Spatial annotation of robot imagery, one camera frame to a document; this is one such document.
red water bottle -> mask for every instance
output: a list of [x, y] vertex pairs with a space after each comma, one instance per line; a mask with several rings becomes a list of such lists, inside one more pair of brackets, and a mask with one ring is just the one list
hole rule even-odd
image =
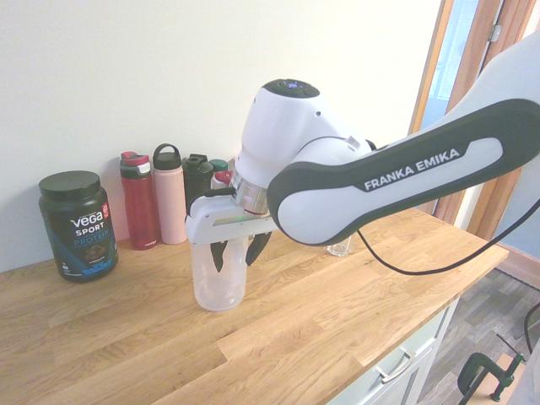
[[146, 154], [121, 154], [120, 174], [126, 198], [127, 228], [133, 249], [139, 251], [154, 247], [159, 238], [158, 209], [150, 171], [150, 160]]

black water bottle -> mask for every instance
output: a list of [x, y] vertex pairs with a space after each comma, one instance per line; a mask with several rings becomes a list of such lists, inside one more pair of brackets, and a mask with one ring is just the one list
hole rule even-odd
[[192, 200], [210, 188], [213, 166], [208, 163], [208, 157], [205, 154], [190, 154], [189, 158], [182, 160], [182, 168], [184, 169], [186, 207], [188, 208]]

vega logo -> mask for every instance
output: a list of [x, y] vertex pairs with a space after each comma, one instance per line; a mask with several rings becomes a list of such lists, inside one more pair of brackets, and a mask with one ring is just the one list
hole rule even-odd
[[99, 213], [92, 213], [88, 217], [80, 217], [79, 219], [77, 219], [77, 221], [73, 221], [72, 219], [70, 219], [70, 221], [73, 223], [73, 225], [75, 225], [76, 228], [79, 228], [81, 225], [88, 226], [91, 224], [95, 224], [101, 221], [102, 219], [103, 219], [103, 213], [99, 212]]

drawer handle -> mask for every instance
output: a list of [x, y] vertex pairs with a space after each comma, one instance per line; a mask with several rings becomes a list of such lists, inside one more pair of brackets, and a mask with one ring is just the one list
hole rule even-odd
[[405, 357], [407, 358], [407, 361], [405, 363], [400, 364], [393, 373], [388, 375], [383, 370], [381, 370], [379, 367], [375, 367], [377, 371], [381, 374], [382, 377], [382, 383], [388, 384], [390, 381], [395, 380], [397, 377], [399, 377], [401, 374], [403, 374], [407, 369], [411, 366], [411, 364], [414, 362], [414, 359], [416, 358], [416, 354], [410, 354], [406, 350], [403, 350], [403, 353]]

white cabinet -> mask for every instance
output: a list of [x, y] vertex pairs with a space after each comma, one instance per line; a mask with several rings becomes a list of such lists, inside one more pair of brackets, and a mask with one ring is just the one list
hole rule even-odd
[[335, 396], [328, 405], [414, 405], [457, 300]]

